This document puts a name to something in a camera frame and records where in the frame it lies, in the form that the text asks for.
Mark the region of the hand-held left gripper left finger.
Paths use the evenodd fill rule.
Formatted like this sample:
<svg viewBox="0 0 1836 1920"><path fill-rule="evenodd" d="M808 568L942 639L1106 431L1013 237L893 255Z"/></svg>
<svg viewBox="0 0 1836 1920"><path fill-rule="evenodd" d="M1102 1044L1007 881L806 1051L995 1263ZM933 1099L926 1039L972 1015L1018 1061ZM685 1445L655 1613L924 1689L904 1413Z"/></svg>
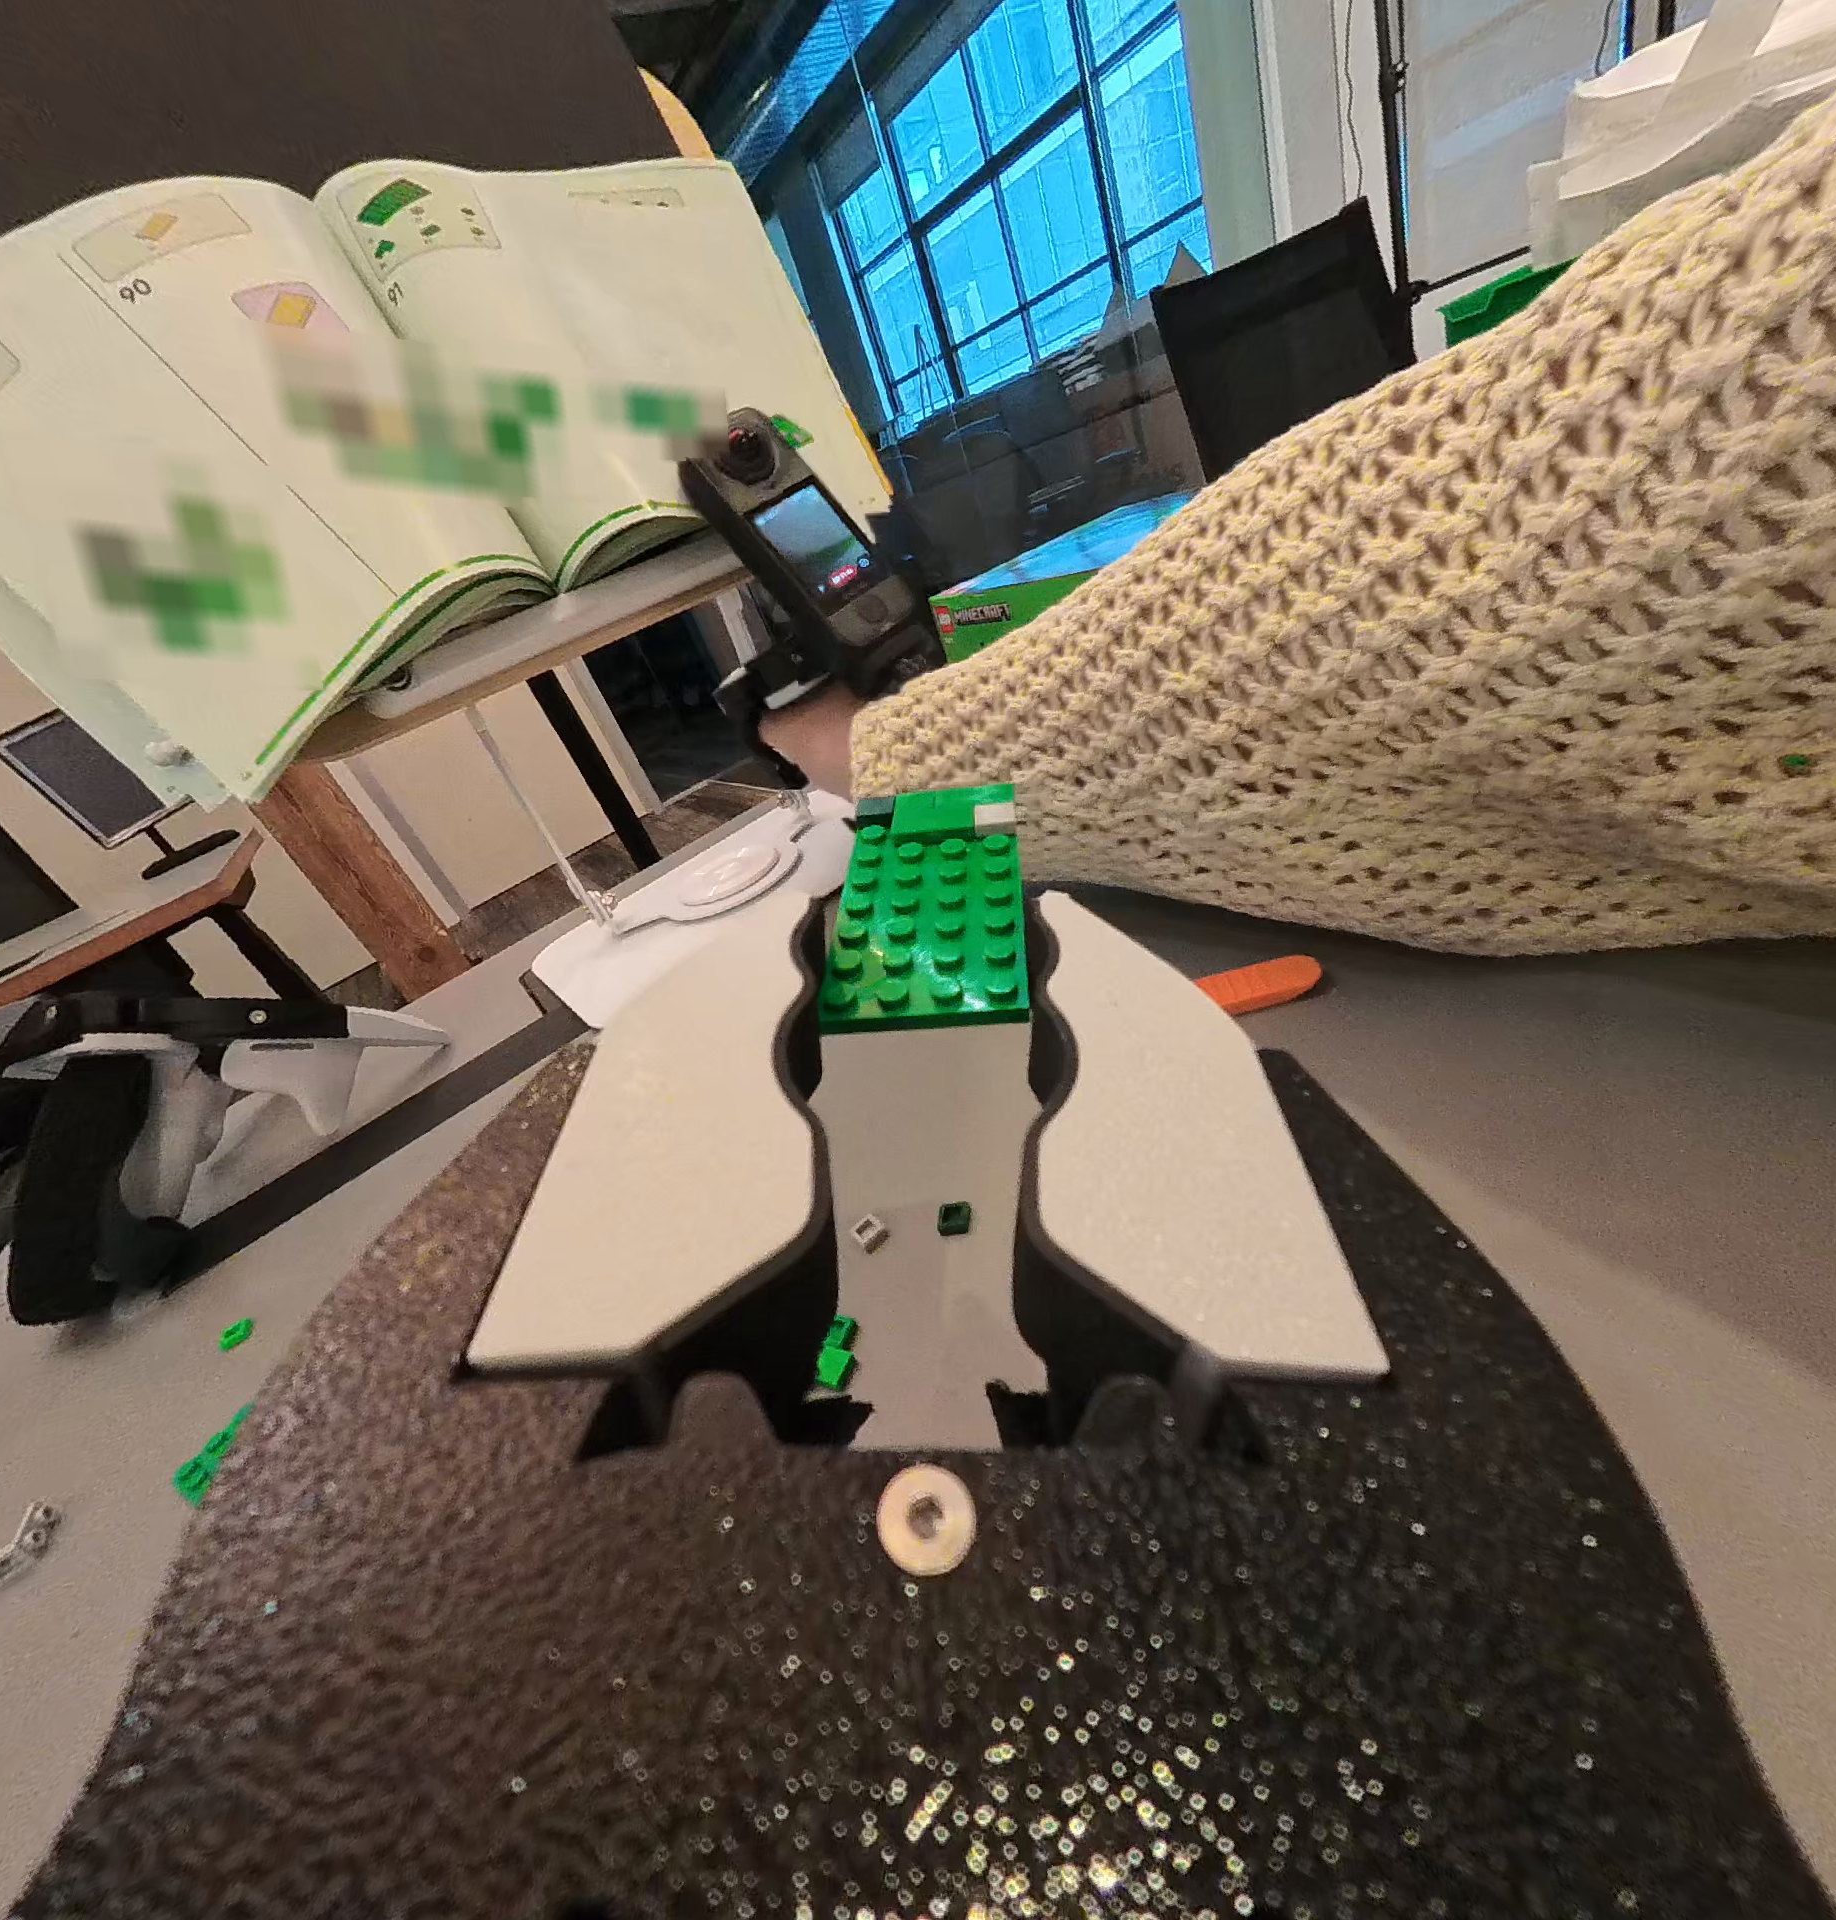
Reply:
<svg viewBox="0 0 1836 1920"><path fill-rule="evenodd" d="M614 1017L461 1353L469 1380L701 1373L800 1400L837 1309L817 995L828 910L774 896Z"/></svg>

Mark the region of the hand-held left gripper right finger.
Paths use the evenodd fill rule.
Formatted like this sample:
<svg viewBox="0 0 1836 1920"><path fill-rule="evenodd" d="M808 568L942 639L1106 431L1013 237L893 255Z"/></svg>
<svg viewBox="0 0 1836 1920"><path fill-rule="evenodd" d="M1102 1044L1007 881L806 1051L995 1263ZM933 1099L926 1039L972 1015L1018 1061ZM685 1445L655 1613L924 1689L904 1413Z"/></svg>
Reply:
<svg viewBox="0 0 1836 1920"><path fill-rule="evenodd" d="M1013 1299L1047 1369L1072 1296L1225 1380L1378 1383L1384 1341L1249 1036L1073 896L1033 904Z"/></svg>

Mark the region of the green L-shaped lego tile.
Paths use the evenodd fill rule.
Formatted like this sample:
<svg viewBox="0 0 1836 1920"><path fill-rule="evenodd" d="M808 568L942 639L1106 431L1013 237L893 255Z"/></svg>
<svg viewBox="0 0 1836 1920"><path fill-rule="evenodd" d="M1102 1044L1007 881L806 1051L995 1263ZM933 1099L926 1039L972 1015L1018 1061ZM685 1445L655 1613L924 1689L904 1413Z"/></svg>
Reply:
<svg viewBox="0 0 1836 1920"><path fill-rule="evenodd" d="M898 796L898 813L889 831L896 841L980 841L974 806L985 802L1018 804L1015 788L1010 783L985 783L908 790Z"/></svg>

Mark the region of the green lego base plate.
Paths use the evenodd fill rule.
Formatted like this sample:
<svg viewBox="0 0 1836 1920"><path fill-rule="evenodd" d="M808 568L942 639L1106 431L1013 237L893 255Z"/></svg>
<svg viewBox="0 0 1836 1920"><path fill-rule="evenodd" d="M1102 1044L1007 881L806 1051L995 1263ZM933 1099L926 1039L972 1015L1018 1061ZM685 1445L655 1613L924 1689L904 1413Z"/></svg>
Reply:
<svg viewBox="0 0 1836 1920"><path fill-rule="evenodd" d="M1015 1025L1029 1014L1018 831L920 842L854 827L828 941L821 1032Z"/></svg>

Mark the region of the green lego set box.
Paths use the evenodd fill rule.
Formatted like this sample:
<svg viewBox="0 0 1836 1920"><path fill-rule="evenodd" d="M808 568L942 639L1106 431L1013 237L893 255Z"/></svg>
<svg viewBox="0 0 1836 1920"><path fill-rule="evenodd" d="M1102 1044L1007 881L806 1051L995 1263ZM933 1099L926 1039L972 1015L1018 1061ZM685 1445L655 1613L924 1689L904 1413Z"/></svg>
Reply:
<svg viewBox="0 0 1836 1920"><path fill-rule="evenodd" d="M1164 493L1118 505L1072 532L1043 541L1011 562L934 594L929 609L948 663L959 663L1070 597L1100 571L1121 564L1153 536L1194 493Z"/></svg>

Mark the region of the orange lego brick separator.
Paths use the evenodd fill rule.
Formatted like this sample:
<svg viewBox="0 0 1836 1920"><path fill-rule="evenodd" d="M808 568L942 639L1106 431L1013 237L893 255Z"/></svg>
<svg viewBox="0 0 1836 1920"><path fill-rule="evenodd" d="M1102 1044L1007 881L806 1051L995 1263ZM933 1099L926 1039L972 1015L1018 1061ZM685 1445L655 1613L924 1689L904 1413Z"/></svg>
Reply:
<svg viewBox="0 0 1836 1920"><path fill-rule="evenodd" d="M1293 954L1203 976L1194 983L1225 1015L1244 1017L1315 995L1325 969L1308 954Z"/></svg>

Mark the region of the pile of loose lego pieces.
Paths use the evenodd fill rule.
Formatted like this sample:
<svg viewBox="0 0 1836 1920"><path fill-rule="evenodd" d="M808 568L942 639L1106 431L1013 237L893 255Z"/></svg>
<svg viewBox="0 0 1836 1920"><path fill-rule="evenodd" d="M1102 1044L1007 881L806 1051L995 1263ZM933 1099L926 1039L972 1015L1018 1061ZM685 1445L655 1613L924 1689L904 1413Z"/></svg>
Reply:
<svg viewBox="0 0 1836 1920"><path fill-rule="evenodd" d="M818 1389L840 1390L849 1385L858 1369L854 1337L858 1321L836 1315L817 1356L815 1385ZM172 1488L189 1506L204 1505L213 1478L233 1450L235 1436L250 1413L253 1404L240 1406L226 1427L210 1434L197 1453L178 1464ZM30 1503L14 1538L0 1545L0 1582L35 1564L50 1550L60 1524L62 1509L46 1501Z"/></svg>

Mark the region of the lego instruction booklet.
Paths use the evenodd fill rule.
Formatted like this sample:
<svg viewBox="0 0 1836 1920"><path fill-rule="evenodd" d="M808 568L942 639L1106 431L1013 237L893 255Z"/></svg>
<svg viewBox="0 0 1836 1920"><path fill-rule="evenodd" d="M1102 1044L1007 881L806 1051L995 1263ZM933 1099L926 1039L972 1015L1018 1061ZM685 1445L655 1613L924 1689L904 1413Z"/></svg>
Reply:
<svg viewBox="0 0 1836 1920"><path fill-rule="evenodd" d="M704 522L733 409L889 488L738 172L368 160L0 236L0 654L160 804L253 804L437 648Z"/></svg>

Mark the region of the person's right hand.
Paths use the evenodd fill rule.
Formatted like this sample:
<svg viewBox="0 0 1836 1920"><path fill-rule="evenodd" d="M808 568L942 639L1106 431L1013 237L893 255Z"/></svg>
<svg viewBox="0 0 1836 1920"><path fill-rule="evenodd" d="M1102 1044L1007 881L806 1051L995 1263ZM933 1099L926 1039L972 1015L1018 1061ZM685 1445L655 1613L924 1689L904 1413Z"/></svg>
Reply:
<svg viewBox="0 0 1836 1920"><path fill-rule="evenodd" d="M759 729L761 742L808 775L808 783L836 798L850 798L852 732L859 702L831 688L817 698L801 698L770 712Z"/></svg>

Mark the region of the black and white tool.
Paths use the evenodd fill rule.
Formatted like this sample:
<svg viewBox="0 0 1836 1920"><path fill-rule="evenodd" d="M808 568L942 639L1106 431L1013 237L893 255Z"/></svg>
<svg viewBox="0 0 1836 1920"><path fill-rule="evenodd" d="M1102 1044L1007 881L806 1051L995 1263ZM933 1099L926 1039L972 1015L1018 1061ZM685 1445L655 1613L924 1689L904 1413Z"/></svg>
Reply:
<svg viewBox="0 0 1836 1920"><path fill-rule="evenodd" d="M0 1007L0 1278L62 1325L195 1272L197 1230L425 1080L449 1036L309 1001L46 992Z"/></svg>

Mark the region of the black chair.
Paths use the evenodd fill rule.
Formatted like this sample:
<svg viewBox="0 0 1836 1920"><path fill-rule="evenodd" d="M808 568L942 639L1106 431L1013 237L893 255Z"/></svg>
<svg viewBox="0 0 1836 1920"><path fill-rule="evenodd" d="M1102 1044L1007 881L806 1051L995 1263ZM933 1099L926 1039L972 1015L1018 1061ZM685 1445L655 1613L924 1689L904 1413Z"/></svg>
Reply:
<svg viewBox="0 0 1836 1920"><path fill-rule="evenodd" d="M1328 407L1414 366L1365 198L1218 273L1150 291L1207 483Z"/></svg>

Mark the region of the black tripod stand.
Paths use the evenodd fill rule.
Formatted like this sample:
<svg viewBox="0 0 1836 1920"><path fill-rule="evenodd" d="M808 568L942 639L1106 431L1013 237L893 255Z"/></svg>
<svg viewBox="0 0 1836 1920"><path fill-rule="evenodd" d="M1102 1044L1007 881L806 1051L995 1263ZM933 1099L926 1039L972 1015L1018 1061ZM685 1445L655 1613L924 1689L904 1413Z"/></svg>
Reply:
<svg viewBox="0 0 1836 1920"><path fill-rule="evenodd" d="M1401 3L1373 3L1378 98L1384 143L1384 198L1391 227L1391 274L1404 316L1407 348L1417 357L1417 307L1423 283L1411 273L1407 175L1407 33Z"/></svg>

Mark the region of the small tablet screen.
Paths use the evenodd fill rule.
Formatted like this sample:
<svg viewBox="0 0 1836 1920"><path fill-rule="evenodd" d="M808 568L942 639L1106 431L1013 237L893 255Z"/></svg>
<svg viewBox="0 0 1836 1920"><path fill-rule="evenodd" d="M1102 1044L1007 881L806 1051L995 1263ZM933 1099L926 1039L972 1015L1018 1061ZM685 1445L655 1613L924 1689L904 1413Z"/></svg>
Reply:
<svg viewBox="0 0 1836 1920"><path fill-rule="evenodd" d="M173 847L162 822L190 804L159 796L57 708L0 732L0 765L99 848L148 841L156 858L142 867L144 879L172 874L242 841L238 831L222 829Z"/></svg>

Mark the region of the green plastic storage crates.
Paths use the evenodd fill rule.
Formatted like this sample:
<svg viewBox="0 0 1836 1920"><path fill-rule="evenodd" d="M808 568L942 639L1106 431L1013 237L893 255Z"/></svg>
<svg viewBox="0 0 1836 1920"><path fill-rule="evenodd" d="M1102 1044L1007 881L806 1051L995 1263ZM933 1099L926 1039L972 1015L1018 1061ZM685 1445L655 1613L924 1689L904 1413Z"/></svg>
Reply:
<svg viewBox="0 0 1836 1920"><path fill-rule="evenodd" d="M1445 345L1466 345L1524 312L1560 277L1565 277L1572 264L1575 257L1546 265L1521 264L1510 273L1472 285L1454 300L1441 303L1438 316L1441 319Z"/></svg>

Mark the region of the white crumpled paper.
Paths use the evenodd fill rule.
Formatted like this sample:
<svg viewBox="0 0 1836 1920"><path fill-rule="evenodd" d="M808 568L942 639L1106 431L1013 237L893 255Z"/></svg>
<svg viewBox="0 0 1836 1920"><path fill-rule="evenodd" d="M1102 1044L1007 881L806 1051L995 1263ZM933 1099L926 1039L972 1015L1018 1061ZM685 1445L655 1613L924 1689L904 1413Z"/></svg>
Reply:
<svg viewBox="0 0 1836 1920"><path fill-rule="evenodd" d="M1530 264L1567 264L1645 206L1737 167L1836 91L1836 3L1716 3L1575 83L1528 174Z"/></svg>

